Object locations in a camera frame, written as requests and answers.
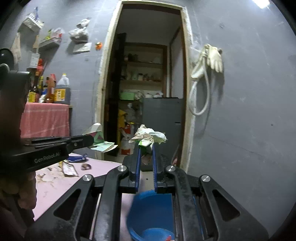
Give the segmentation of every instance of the white hose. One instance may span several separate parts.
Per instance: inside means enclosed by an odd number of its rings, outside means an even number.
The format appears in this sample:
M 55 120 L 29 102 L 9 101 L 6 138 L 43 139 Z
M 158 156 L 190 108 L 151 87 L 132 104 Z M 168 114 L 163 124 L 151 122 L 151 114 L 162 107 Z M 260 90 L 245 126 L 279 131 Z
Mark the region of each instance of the white hose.
M 192 102 L 193 102 L 192 101 L 193 91 L 196 88 L 196 85 L 197 85 L 197 83 L 198 83 L 198 81 L 200 79 L 198 79 L 197 81 L 194 81 L 194 83 L 193 83 L 193 85 L 191 87 L 190 93 L 189 93 L 189 110 L 195 116 L 202 115 L 207 110 L 207 108 L 209 106 L 209 100 L 210 100 L 210 83 L 209 83 L 209 79 L 208 79 L 208 76 L 207 76 L 207 69 L 206 69 L 205 61 L 206 61 L 206 58 L 203 58 L 202 65 L 203 65 L 203 69 L 204 69 L 205 83 L 206 83 L 206 86 L 207 86 L 207 98 L 206 98 L 206 101 L 205 101 L 205 105 L 204 105 L 203 109 L 200 112 L 195 112 L 194 111 L 194 106 L 192 105 Z

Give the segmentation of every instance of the light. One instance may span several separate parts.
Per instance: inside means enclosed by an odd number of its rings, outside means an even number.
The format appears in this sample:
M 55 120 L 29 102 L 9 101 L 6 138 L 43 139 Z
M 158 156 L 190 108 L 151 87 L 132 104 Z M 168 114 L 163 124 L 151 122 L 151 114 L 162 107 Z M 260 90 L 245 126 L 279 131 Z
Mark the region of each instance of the light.
M 265 8 L 269 5 L 269 0 L 252 0 L 259 8 Z

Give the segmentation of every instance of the bottle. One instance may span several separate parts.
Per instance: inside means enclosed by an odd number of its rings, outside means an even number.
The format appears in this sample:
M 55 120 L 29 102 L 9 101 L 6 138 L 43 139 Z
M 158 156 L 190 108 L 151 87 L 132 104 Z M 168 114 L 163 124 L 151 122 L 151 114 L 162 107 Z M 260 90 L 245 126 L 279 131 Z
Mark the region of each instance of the bottle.
M 43 91 L 43 78 L 44 78 L 44 76 L 41 76 L 39 79 L 39 82 L 38 82 L 38 89 L 39 89 L 40 93 L 42 93 L 42 91 Z
M 28 99 L 27 99 L 28 102 L 38 102 L 39 101 L 40 92 L 39 92 L 39 89 L 37 86 L 38 78 L 39 78 L 39 72 L 36 71 L 33 87 L 31 88 L 31 90 L 28 94 Z
M 61 79 L 57 82 L 56 89 L 54 91 L 54 102 L 58 104 L 70 104 L 70 82 L 67 75 L 62 74 Z
M 48 80 L 47 94 L 45 96 L 45 103 L 53 103 L 54 102 L 54 80 L 52 77 Z
M 47 94 L 48 80 L 49 80 L 49 77 L 46 77 L 46 82 L 45 82 L 45 85 L 43 86 L 42 95 Z
M 55 74 L 50 74 L 50 77 L 53 79 L 54 81 L 54 87 L 57 86 L 57 78 L 55 77 Z

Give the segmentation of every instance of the wooden shelf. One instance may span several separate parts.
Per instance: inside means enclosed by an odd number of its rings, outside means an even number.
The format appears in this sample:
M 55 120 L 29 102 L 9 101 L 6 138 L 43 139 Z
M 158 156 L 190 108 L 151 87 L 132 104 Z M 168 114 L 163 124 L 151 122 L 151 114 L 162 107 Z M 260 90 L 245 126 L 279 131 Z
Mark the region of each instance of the wooden shelf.
M 155 81 L 140 81 L 140 80 L 121 80 L 122 85 L 149 85 L 149 86 L 162 86 L 162 82 Z
M 129 66 L 135 66 L 135 67 L 146 67 L 146 68 L 155 68 L 155 69 L 162 69 L 162 64 L 156 64 L 156 63 L 148 63 L 148 62 L 125 62 Z

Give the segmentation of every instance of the rubber glove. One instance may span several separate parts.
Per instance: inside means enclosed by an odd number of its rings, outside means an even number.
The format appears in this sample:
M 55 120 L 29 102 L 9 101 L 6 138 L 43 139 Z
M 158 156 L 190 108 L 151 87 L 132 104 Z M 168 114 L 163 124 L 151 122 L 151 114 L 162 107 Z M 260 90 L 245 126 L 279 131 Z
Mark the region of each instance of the rubber glove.
M 205 51 L 206 51 L 206 45 L 202 48 L 200 51 L 200 54 L 198 56 L 198 61 L 196 65 L 194 66 L 192 72 L 191 72 L 191 78 L 193 79 L 200 79 L 204 75 L 204 68 L 202 64 L 202 58 L 205 56 Z
M 213 47 L 208 44 L 208 57 L 207 57 L 207 65 L 211 67 L 211 69 L 215 70 L 216 72 L 223 72 L 223 63 L 221 57 L 221 49 L 217 47 Z

